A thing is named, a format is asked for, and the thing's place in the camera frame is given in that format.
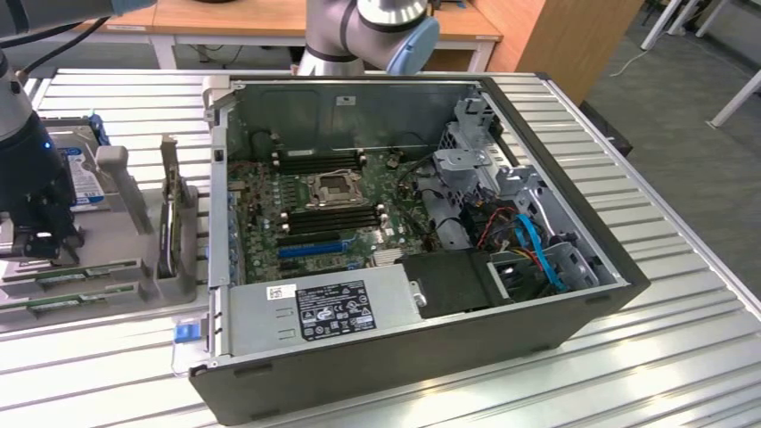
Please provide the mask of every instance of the green circuit board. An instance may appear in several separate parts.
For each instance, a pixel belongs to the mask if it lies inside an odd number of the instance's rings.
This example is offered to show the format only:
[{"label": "green circuit board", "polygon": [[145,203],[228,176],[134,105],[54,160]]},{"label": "green circuit board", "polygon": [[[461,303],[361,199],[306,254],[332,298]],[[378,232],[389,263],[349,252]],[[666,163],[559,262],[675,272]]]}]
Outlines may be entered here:
[{"label": "green circuit board", "polygon": [[381,203],[388,219],[381,226],[337,231],[344,243],[342,252],[288,259],[278,258],[277,240],[289,235],[281,229],[286,222],[281,213],[314,209],[306,208],[313,201],[309,181],[314,175],[282,175],[265,163],[229,164],[228,191],[236,207],[248,284],[368,268],[373,266],[376,251],[400,249],[409,255],[424,252],[424,247],[438,246],[434,234],[413,233],[409,217],[400,212],[400,209],[405,210],[417,224],[428,227],[425,206],[412,197],[413,192],[396,194],[398,177],[414,162],[401,162],[398,168],[390,169],[386,162],[392,155],[388,152],[366,153],[365,156],[362,170],[352,176],[361,191],[361,205]]}]

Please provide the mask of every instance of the cable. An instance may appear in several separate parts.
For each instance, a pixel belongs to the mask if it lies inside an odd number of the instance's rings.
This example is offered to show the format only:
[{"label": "cable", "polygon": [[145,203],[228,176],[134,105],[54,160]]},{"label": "cable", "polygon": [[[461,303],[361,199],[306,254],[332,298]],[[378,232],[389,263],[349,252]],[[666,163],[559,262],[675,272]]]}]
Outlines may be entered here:
[{"label": "cable", "polygon": [[486,235],[489,233],[490,224],[493,223],[494,219],[497,218],[497,214],[500,214],[504,211],[514,212],[514,209],[510,207],[501,207],[497,210],[494,210],[494,212],[490,214],[489,221],[486,222],[486,227],[484,228],[482,234],[480,234],[480,239],[478,239],[478,243],[476,244],[476,248],[480,248],[482,246],[484,240],[486,239]]},{"label": "cable", "polygon": [[40,65],[42,65],[45,62],[48,62],[50,59],[53,59],[56,56],[58,56],[60,54],[62,54],[64,52],[66,52],[69,49],[72,49],[74,46],[77,46],[80,44],[80,42],[89,37],[90,34],[93,34],[97,29],[100,29],[105,22],[108,21],[110,17],[106,16],[105,18],[101,18],[100,20],[97,20],[93,24],[93,26],[90,28],[88,28],[85,31],[82,31],[82,33],[74,37],[69,42],[66,42],[62,46],[60,46],[57,49],[53,49],[46,55],[44,55],[41,58],[38,58],[34,62],[32,62],[26,67],[24,67],[24,69],[21,70],[21,74],[24,75],[29,75],[29,73],[32,71],[34,71],[37,69],[37,67]]},{"label": "cable", "polygon": [[[538,259],[538,262],[541,263],[542,267],[545,268],[546,279],[555,286],[557,290],[559,292],[563,292],[567,288],[562,284],[562,282],[559,281],[559,278],[557,277],[557,274],[555,274],[555,270],[551,268],[549,261],[546,261],[545,252],[542,250],[541,239],[539,239],[538,235],[535,234],[534,224],[531,223],[531,220],[529,219],[529,217],[526,217],[524,214],[518,214],[516,217],[520,220],[520,222],[522,223],[525,230],[529,234],[529,237],[531,238],[531,245],[534,246],[535,258]],[[517,233],[518,241],[521,241],[521,243],[522,243],[524,238],[522,238],[521,229],[517,229],[517,232],[518,232]]]},{"label": "cable", "polygon": [[[666,34],[666,32],[663,31],[661,34],[657,35],[655,40],[653,41],[653,45],[655,44],[657,40]],[[634,58],[631,58],[629,61],[626,61],[626,64],[623,64],[623,66],[621,67],[621,69],[614,72],[613,74],[609,74],[607,77],[609,78],[617,78],[618,76],[621,76],[623,74],[623,72],[626,71],[626,69],[629,68],[629,66],[631,65],[631,62],[637,61],[639,58],[642,58],[645,55],[647,55],[647,53],[654,49],[655,47],[653,46],[650,49],[647,49],[646,51],[643,51],[642,53],[639,53]]]},{"label": "cable", "polygon": [[236,52],[236,56],[233,57],[233,59],[229,62],[220,62],[216,58],[212,58],[209,55],[206,55],[205,53],[202,53],[198,48],[196,48],[193,45],[188,45],[190,47],[190,49],[193,49],[200,55],[205,56],[208,58],[208,60],[210,62],[213,62],[216,65],[218,65],[222,70],[226,69],[228,66],[233,65],[237,61],[237,57],[240,56],[240,53],[242,52],[242,45],[240,45],[237,47],[237,52]]},{"label": "cable", "polygon": [[32,43],[32,42],[38,42],[40,40],[42,40],[48,37],[53,37],[53,36],[57,36],[60,33],[65,33],[66,31],[69,31],[70,29],[74,29],[80,25],[82,25],[82,23],[76,22],[73,24],[61,25],[60,27],[56,27],[54,29],[46,29],[45,31],[40,31],[36,34],[29,34],[28,36],[14,38],[13,40],[6,40],[5,42],[0,42],[0,49],[6,49],[8,47],[21,46],[21,45],[25,45],[25,44]]},{"label": "cable", "polygon": [[216,52],[218,51],[222,47],[225,47],[225,45],[220,45],[217,47],[209,47],[208,45],[197,45],[197,46],[204,46],[206,51],[212,51]]},{"label": "cable", "polygon": [[545,268],[542,267],[542,264],[538,262],[535,255],[529,250],[524,248],[513,248],[510,251],[530,259],[534,262],[535,266],[538,267],[539,272],[545,271]]},{"label": "cable", "polygon": [[549,225],[549,217],[546,216],[546,213],[545,213],[545,207],[542,206],[542,203],[538,201],[538,194],[537,194],[537,192],[535,192],[535,189],[534,189],[534,190],[529,190],[529,191],[528,191],[528,194],[531,195],[531,199],[533,199],[534,202],[535,202],[535,207],[538,208],[538,212],[541,213],[542,218],[545,218],[546,231],[549,232],[549,234],[550,234],[551,236],[554,236],[554,235],[555,235],[555,232],[554,232],[554,230],[551,230],[551,226]]},{"label": "cable", "polygon": [[416,169],[418,169],[422,164],[430,160],[430,158],[433,157],[433,152],[428,153],[414,164],[413,166],[406,169],[402,174],[400,175],[398,179],[396,180],[396,186],[393,188],[393,203],[396,205],[396,209],[400,211],[400,213],[402,214],[404,218],[406,219],[406,221],[410,224],[410,227],[414,229],[414,234],[418,236],[428,236],[430,235],[433,232],[426,232],[424,227],[420,225],[420,222],[414,219],[413,215],[404,209],[401,201],[400,201],[400,197],[398,197],[398,192],[400,192],[400,186],[402,185],[402,181],[406,178],[406,176],[409,176],[413,171]]},{"label": "cable", "polygon": [[[705,11],[706,11],[706,10],[703,9],[702,11],[697,12],[694,15],[691,15],[690,18],[687,18],[687,19],[685,20],[685,22],[691,21],[691,20],[694,20],[695,18],[698,18],[698,17],[702,15],[702,13],[703,13]],[[631,58],[631,59],[626,62],[626,64],[623,64],[623,66],[621,67],[621,69],[619,69],[617,72],[614,72],[613,74],[609,74],[609,75],[607,75],[609,78],[617,78],[618,76],[621,76],[621,75],[623,74],[623,72],[626,71],[626,69],[627,69],[629,66],[631,65],[631,62],[634,62],[634,61],[637,61],[639,58],[642,58],[642,57],[646,55],[646,53],[650,52],[650,51],[655,48],[655,42],[657,42],[657,40],[658,40],[666,33],[667,33],[667,32],[663,31],[661,34],[657,35],[655,40],[653,40],[653,47],[651,47],[650,49],[647,49],[646,51],[643,51],[642,53],[639,53],[634,58]]]}]

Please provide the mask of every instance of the wooden desk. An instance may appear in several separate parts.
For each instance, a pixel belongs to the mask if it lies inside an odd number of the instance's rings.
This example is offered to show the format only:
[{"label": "wooden desk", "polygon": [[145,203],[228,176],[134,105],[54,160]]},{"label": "wooden desk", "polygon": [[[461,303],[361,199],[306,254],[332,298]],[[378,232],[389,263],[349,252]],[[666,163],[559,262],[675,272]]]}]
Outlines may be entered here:
[{"label": "wooden desk", "polygon": [[[304,46],[308,0],[237,0],[205,4],[160,0],[153,19],[153,45],[162,69],[176,69],[174,45]],[[473,51],[469,71],[485,71],[496,42],[502,39],[478,10],[445,4],[437,49]]]}]

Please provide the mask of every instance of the gray carpet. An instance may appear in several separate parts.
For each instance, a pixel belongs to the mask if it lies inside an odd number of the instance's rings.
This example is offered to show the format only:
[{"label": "gray carpet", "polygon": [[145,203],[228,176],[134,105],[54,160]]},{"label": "gray carpet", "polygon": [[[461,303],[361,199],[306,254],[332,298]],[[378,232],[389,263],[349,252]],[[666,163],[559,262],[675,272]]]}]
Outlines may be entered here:
[{"label": "gray carpet", "polygon": [[629,161],[650,185],[761,296],[761,98],[751,97],[721,129],[705,123],[757,70],[706,41],[663,35],[625,73],[609,77],[642,52],[646,31],[634,20],[587,102],[629,139]]}]

